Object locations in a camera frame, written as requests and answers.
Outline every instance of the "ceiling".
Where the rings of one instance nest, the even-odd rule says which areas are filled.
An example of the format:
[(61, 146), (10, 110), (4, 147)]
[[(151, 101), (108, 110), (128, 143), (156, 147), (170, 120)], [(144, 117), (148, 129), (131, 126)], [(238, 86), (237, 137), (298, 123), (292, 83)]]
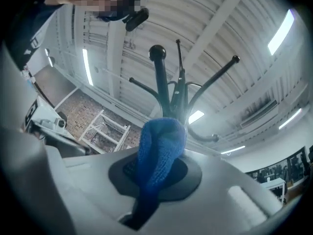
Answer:
[[(178, 79), (176, 39), (180, 39), (186, 81), (203, 84), (233, 55), (241, 58), (199, 99), (194, 111), (205, 113), (192, 124), (202, 136), (220, 135), (218, 143), (188, 138), (187, 147), (213, 155), (254, 145), (278, 133), (278, 126), (308, 102), (306, 29), (298, 14), (272, 56), (268, 43), (281, 25), (288, 5), (283, 0), (142, 0), (149, 19), (133, 32), (122, 22), (105, 23), (81, 7), (63, 6), (50, 23), (44, 47), (56, 68), (122, 109), (135, 124), (160, 116), (155, 99), (128, 82), (130, 77), (157, 89), (151, 46), (165, 47), (168, 81)], [(88, 50), (94, 86), (89, 86), (82, 49)], [(198, 88), (190, 88), (191, 98)], [(258, 126), (242, 122), (269, 102), (275, 109)]]

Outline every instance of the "linear light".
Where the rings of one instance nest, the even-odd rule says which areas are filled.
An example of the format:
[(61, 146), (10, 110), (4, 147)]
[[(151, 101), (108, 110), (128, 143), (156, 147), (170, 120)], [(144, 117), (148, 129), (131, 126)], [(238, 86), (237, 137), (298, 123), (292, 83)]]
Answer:
[(199, 118), (203, 117), (204, 113), (201, 111), (196, 111), (189, 117), (189, 124), (192, 124), (193, 122), (197, 121)]
[(50, 66), (51, 66), (51, 67), (53, 67), (53, 63), (52, 63), (52, 61), (51, 61), (51, 58), (50, 58), (50, 57), (48, 57), (48, 60), (49, 60)]
[(233, 152), (233, 151), (238, 151), (238, 150), (243, 149), (243, 148), (245, 148), (245, 146), (241, 146), (241, 147), (238, 147), (238, 148), (230, 150), (230, 151), (221, 152), (221, 154), (226, 154), (226, 153), (230, 153), (230, 152)]
[(286, 122), (284, 122), (281, 126), (279, 126), (279, 130), (284, 128), (288, 123), (290, 123), (301, 111), (302, 111), (301, 108), (297, 110), (297, 112), (291, 118), (289, 118)]
[(291, 11), (288, 10), (282, 25), (279, 27), (275, 36), (272, 38), (272, 40), (268, 44), (268, 48), (269, 48), (271, 55), (274, 55), (274, 53), (277, 51), (279, 46), (282, 44), (283, 40), (285, 39), (289, 30), (291, 29), (293, 21), (294, 21), (294, 17)]
[(86, 49), (83, 49), (83, 57), (84, 57), (84, 63), (85, 63), (85, 69), (86, 69), (86, 73), (87, 73), (88, 82), (90, 85), (93, 86), (91, 74), (90, 74), (90, 69), (89, 69), (89, 63), (88, 63), (88, 54), (87, 54)]

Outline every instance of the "white table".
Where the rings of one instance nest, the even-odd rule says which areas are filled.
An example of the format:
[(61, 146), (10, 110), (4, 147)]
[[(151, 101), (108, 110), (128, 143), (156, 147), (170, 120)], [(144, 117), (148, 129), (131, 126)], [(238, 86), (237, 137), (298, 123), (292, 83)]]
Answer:
[(284, 196), (285, 196), (285, 180), (281, 179), (281, 178), (277, 178), (274, 179), (272, 181), (269, 182), (265, 182), (261, 184), (264, 188), (270, 190), (276, 187), (283, 187), (283, 193), (282, 193), (282, 203), (284, 202)]

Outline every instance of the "blue towel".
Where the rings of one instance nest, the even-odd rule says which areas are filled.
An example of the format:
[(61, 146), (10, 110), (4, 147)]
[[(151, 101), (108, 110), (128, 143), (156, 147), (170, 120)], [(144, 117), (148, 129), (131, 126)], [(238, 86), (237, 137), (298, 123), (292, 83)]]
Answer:
[(141, 196), (158, 195), (185, 145), (185, 128), (174, 118), (153, 119), (143, 126), (137, 158), (137, 183)]

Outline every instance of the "wall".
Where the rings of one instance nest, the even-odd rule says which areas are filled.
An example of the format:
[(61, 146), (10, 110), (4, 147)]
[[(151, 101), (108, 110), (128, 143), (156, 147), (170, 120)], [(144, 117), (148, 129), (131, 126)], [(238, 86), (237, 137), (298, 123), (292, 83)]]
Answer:
[(38, 50), (35, 51), (31, 59), (28, 61), (27, 66), (30, 70), (30, 73), (34, 76), (48, 64), (49, 61), (48, 57), (45, 54), (45, 49), (39, 48)]
[[(126, 149), (128, 145), (130, 147), (139, 146), (141, 128), (131, 124), (124, 118), (106, 109), (81, 90), (77, 90), (73, 95), (65, 100), (64, 103), (62, 103), (58, 108), (58, 111), (62, 111), (67, 116), (67, 130), (78, 140), (84, 130), (102, 109), (104, 110), (104, 115), (113, 119), (120, 125), (131, 126), (123, 148)], [(110, 136), (115, 140), (118, 140), (120, 134), (110, 131)], [(110, 147), (110, 144), (100, 137), (97, 138), (97, 145), (105, 151), (107, 151)]]
[(63, 98), (76, 88), (50, 65), (41, 69), (35, 75), (35, 78), (40, 89), (54, 106), (61, 102)]
[(305, 146), (308, 154), (313, 145), (313, 109), (277, 138), (255, 146), (255, 150), (238, 157), (225, 158), (242, 172), (258, 170), (275, 164)]

